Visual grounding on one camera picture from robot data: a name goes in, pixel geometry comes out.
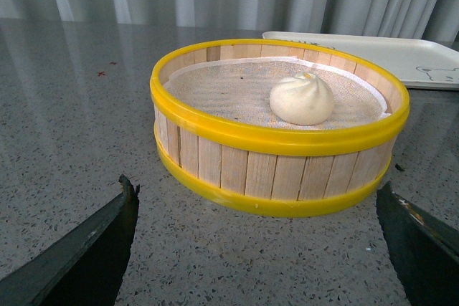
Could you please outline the camera left gripper black right finger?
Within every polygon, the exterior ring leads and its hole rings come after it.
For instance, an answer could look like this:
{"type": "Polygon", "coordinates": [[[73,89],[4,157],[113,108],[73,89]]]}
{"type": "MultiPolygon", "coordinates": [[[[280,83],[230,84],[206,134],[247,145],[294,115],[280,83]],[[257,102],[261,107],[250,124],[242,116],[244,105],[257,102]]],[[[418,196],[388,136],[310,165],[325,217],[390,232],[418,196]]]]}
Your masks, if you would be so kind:
{"type": "Polygon", "coordinates": [[[458,230],[392,190],[377,191],[389,258],[411,305],[458,304],[458,230]]]}

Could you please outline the camera left gripper black left finger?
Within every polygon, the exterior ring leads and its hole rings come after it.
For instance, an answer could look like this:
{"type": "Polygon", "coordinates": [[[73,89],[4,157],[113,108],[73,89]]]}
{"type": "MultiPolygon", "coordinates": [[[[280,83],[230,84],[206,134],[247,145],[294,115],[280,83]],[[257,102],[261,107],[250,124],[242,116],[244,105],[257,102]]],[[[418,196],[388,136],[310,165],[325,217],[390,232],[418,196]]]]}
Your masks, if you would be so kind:
{"type": "Polygon", "coordinates": [[[59,241],[1,280],[2,305],[114,305],[131,255],[140,188],[122,191],[59,241]]]}

